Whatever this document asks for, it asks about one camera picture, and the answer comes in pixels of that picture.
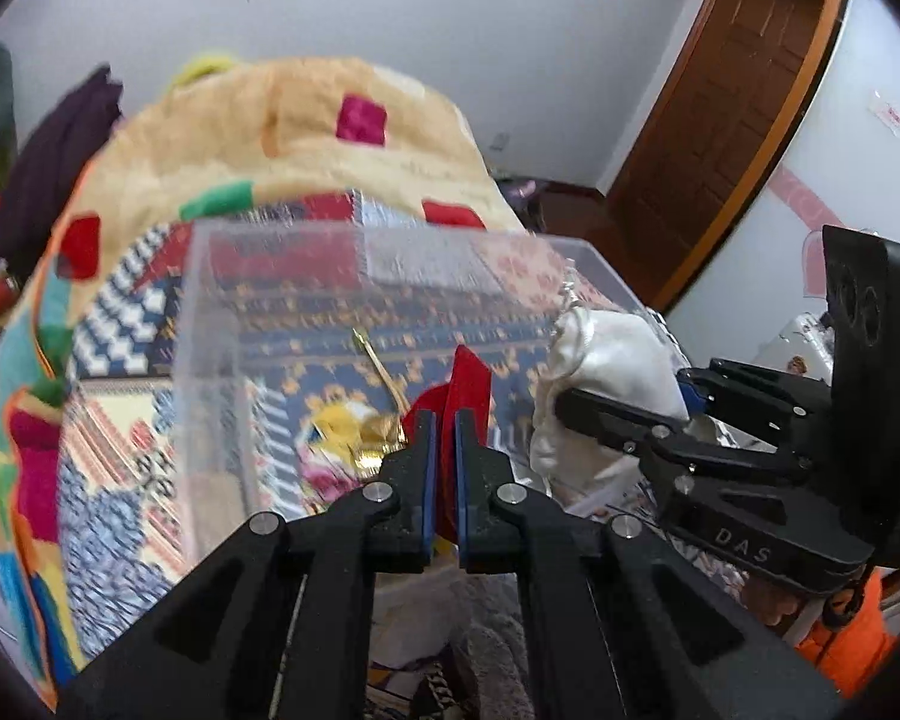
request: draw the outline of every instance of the wooden door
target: wooden door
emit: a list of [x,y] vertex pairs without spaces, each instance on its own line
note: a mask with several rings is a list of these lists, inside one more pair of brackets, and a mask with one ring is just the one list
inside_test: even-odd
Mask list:
[[696,43],[674,68],[679,78],[671,76],[607,196],[625,248],[607,252],[610,263],[621,264],[646,303],[659,303],[763,145],[823,7],[823,0],[709,3]]

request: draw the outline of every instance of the purple cloth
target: purple cloth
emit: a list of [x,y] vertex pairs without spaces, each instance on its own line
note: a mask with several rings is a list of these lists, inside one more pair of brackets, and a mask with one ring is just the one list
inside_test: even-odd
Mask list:
[[84,166],[110,139],[123,90],[110,80],[110,66],[96,69],[40,122],[10,169],[0,197],[0,259],[21,283],[34,272]]

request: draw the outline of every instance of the gray fabric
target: gray fabric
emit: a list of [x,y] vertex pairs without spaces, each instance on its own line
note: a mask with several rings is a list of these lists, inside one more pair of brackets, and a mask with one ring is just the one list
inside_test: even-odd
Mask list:
[[485,720],[533,720],[516,577],[470,576],[454,587],[451,643],[472,674]]

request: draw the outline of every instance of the power outlet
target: power outlet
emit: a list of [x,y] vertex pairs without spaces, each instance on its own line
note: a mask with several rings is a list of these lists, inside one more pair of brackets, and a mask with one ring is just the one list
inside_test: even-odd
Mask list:
[[490,141],[490,150],[491,151],[504,151],[506,147],[509,146],[509,132],[498,132],[493,136],[493,140]]

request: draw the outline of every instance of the white wall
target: white wall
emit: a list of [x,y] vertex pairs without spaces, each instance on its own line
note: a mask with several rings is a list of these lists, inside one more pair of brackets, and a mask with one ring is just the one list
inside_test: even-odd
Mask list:
[[[900,138],[869,112],[874,92],[900,110],[900,24],[881,0],[850,0],[840,42],[783,158],[847,227],[900,241]],[[751,360],[804,298],[807,227],[765,189],[669,324],[694,362]]]
[[209,50],[357,55],[449,95],[481,145],[511,133],[497,162],[594,186],[685,1],[15,0],[0,40],[21,135],[101,61],[133,114]]

